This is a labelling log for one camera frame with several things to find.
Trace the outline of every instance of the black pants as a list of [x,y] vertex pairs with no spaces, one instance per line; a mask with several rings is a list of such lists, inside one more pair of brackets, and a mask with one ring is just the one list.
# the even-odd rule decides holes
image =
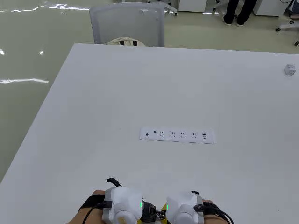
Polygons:
[[[257,0],[245,0],[242,11],[238,15],[237,23],[243,25],[249,18]],[[228,24],[233,23],[235,10],[237,9],[239,0],[230,0],[228,7],[226,9],[226,15],[224,16],[224,21]]]

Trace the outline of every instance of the glossy floor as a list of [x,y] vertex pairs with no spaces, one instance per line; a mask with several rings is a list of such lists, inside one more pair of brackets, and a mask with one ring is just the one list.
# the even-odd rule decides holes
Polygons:
[[[93,43],[88,8],[111,2],[0,0],[0,180],[72,45]],[[297,32],[274,31],[287,20],[251,16],[238,28],[224,26],[221,13],[212,14],[210,8],[205,14],[165,16],[166,47],[299,51],[293,46]]]

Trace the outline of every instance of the gray office chair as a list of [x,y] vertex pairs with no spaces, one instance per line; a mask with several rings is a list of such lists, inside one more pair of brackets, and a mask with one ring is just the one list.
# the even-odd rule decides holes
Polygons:
[[145,46],[164,47],[164,7],[128,2],[89,10],[95,44],[107,44],[119,37],[131,37]]

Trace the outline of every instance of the power strip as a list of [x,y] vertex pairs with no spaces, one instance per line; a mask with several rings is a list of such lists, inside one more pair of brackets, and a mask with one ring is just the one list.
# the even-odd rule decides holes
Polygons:
[[210,130],[188,130],[184,128],[153,128],[142,127],[140,129],[141,140],[157,141],[178,141],[215,144],[216,138],[214,132]]

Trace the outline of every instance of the yellow component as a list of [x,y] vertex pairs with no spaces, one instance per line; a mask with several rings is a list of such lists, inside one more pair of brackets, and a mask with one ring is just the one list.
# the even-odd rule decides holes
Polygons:
[[[166,209],[167,209],[167,204],[165,204],[165,205],[162,207],[161,211],[166,211]],[[166,219],[162,219],[162,220],[161,220],[161,224],[167,224],[167,218],[166,218]]]
[[117,221],[118,221],[119,224],[127,224],[127,221],[125,220],[125,217],[119,217],[117,219]]

